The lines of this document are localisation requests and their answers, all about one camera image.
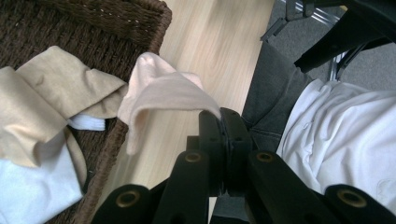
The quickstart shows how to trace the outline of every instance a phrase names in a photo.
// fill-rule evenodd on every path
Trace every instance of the screw hole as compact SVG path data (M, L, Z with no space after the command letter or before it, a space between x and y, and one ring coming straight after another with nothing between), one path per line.
M140 199L140 194L136 190L123 192L117 197L116 204L118 207L125 208L136 204Z
M337 196L343 203L353 207L362 208L367 205L367 202L363 197L350 189L339 189Z
M265 161L265 162L271 162L274 160L274 157L266 152L260 152L257 154L257 160L259 161Z
M198 153L196 153L196 152L189 153L189 154L185 157L185 160L186 160L186 161L189 161L189 162L198 162L198 161L201 160L201 155L198 154Z

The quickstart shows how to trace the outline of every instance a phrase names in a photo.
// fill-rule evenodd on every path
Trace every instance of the folded fabric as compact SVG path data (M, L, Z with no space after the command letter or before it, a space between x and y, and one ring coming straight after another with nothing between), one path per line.
M17 71L1 69L0 158L39 166L35 149L61 131L67 119L80 113L97 119L116 117L125 84L89 69L58 47L35 56Z
M0 223L44 223L81 199L64 132L39 145L37 154L38 168L0 160Z
M56 46L35 56L17 73L65 119L90 106L93 108L88 115L115 118L123 96L117 90L126 84L115 76L90 69Z
M180 73L153 53L142 54L136 62L128 93L118 117L129 125L127 153L137 152L150 109L207 110L220 119L218 104L203 91L195 74Z
M15 71L0 69L0 158L26 166L39 166L35 149L67 125Z
M82 154L76 138L68 128L64 128L64 137L66 138L66 145L69 149L69 154L78 178L78 183L81 188L83 188L85 181L87 180L87 163L85 162L84 155Z

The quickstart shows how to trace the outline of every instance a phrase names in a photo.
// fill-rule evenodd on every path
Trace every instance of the black metal bar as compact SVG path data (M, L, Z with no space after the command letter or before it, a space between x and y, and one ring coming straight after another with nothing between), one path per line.
M396 1L344 0L348 11L354 11L368 26L396 43Z
M250 223L274 223L253 186L249 186L247 194L245 195L245 201L245 210Z
M206 224L208 221L209 158L203 151L179 154L153 224Z
M93 217L93 224L147 224L151 204L149 190L142 186L125 185L113 190Z
M325 196L343 223L396 223L396 216L360 189L335 185L326 188Z
M336 69L336 79L340 80L341 75L343 75L344 71L346 70L347 66L358 56L358 54L364 49L366 45L362 44L357 46L354 49L351 49L342 59L341 61L337 64L337 69Z
M199 149L209 156L209 196L224 193L225 141L219 120L210 112L199 114Z
M247 173L274 223L339 223L275 153L251 152Z
M286 1L286 21L294 21L296 20L296 0L287 0Z
M168 179L165 179L163 182L161 182L160 184L158 184L149 191L151 196L151 204L146 213L147 214L146 223L151 223L152 219L154 219L155 213L157 212L158 205L160 204L167 183L168 183Z
M199 136L187 136L186 150L199 150Z
M333 57L358 45L381 38L382 35L351 11L347 11L339 22L323 36L317 44L295 62L302 72L307 73Z
M372 42L366 44L366 46L364 47L363 50L378 48L380 46L387 45L390 43L392 43L391 40L389 40L386 37L383 37L383 38L377 39L375 41L372 41Z
M279 18L277 21L265 32L265 34L260 38L261 41L267 41L271 36L277 36L280 31L285 28L288 22L284 18Z
M225 184L231 196L244 196L248 182L248 153L253 149L253 141L237 112L227 108L222 108L220 112L228 143Z
M315 7L317 7L315 0L303 1L303 16L308 18L314 14Z

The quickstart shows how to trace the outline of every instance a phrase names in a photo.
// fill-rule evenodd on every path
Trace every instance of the light wood laminate floor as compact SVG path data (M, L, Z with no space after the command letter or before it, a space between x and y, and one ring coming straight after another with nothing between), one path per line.
M220 106L242 112L274 0L165 0L173 12L160 56L178 71L200 76ZM153 188L167 178L198 113L152 111L137 155L123 146L100 203L127 183Z

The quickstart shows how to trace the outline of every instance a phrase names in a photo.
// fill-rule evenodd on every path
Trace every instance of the gray carpet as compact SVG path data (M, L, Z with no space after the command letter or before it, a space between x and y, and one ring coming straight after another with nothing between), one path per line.
M327 8L333 15L341 17L343 10L339 7ZM285 16L285 3L276 0L268 24L270 28L278 18ZM313 18L290 22L278 36L272 36L269 43L279 52L296 61L318 40L320 40L331 27ZM376 49L361 52L346 68L341 81L353 83L369 90L396 90L396 45L389 44ZM330 64L326 63L313 69L309 75L329 80ZM237 217L248 220L244 209L244 199L223 196L218 199L214 216Z

